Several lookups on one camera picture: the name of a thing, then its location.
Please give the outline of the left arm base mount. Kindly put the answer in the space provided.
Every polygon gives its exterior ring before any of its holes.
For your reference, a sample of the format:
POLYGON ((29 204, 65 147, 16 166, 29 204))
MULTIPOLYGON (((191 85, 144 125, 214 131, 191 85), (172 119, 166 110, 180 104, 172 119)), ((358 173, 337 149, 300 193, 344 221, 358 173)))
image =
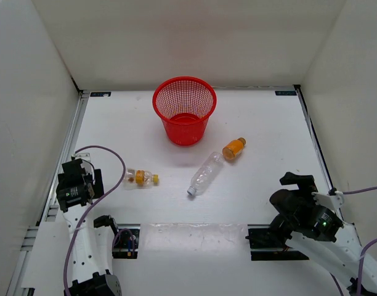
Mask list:
POLYGON ((113 243, 113 259, 137 259, 139 254, 140 225, 126 224, 119 225, 120 232, 113 243))

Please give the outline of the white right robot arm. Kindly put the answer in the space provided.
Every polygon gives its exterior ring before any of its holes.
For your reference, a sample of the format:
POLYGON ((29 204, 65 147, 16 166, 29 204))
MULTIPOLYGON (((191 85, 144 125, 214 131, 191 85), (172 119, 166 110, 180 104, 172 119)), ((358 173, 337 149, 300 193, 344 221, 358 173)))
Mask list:
POLYGON ((318 192, 314 177, 285 173, 280 189, 269 202, 278 211, 268 239, 277 247, 297 250, 325 268, 345 285, 351 295, 377 295, 377 261, 362 246, 353 224, 338 216, 343 192, 332 188, 318 192))

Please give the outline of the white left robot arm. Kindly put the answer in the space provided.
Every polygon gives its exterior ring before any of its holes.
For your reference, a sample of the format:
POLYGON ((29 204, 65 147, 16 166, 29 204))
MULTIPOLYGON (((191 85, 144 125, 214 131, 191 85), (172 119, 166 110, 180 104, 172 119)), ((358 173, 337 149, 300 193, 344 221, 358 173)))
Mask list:
POLYGON ((71 240, 63 268, 64 294, 121 295, 112 269, 112 247, 121 233, 110 215, 96 218, 89 211, 104 194, 101 171, 78 157, 62 170, 56 195, 71 240))

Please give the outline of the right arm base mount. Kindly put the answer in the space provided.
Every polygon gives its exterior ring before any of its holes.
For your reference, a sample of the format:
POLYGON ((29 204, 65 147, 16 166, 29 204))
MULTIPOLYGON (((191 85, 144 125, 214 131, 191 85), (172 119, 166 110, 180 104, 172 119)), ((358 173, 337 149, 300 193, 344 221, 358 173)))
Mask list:
POLYGON ((306 261, 303 253, 274 238, 268 225, 249 224, 245 239, 249 242, 251 261, 306 261))

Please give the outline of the small bottle yellow cap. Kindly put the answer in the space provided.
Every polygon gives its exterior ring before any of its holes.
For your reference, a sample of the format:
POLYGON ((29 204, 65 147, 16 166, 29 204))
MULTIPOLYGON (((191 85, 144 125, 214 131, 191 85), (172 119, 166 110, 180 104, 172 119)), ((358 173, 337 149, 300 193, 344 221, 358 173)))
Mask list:
POLYGON ((160 178, 157 174, 153 174, 146 170, 135 170, 128 168, 124 177, 125 185, 128 187, 149 187, 157 186, 160 178))

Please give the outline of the clear plastic bottle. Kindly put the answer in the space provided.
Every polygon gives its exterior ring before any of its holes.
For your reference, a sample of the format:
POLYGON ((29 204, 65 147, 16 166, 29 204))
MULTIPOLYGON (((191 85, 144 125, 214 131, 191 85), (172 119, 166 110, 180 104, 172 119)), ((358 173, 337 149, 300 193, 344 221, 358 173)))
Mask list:
POLYGON ((204 193, 221 172, 224 167, 224 161, 222 154, 213 152, 194 174, 187 189, 187 194, 197 196, 204 193))

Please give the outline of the orange juice bottle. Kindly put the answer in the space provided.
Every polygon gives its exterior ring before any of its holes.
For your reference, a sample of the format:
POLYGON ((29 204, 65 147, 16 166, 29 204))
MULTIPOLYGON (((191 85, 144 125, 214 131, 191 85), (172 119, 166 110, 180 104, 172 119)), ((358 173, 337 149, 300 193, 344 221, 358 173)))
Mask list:
POLYGON ((228 161, 234 160, 240 155, 245 145, 245 138, 238 138, 229 142, 222 150, 223 157, 228 161))

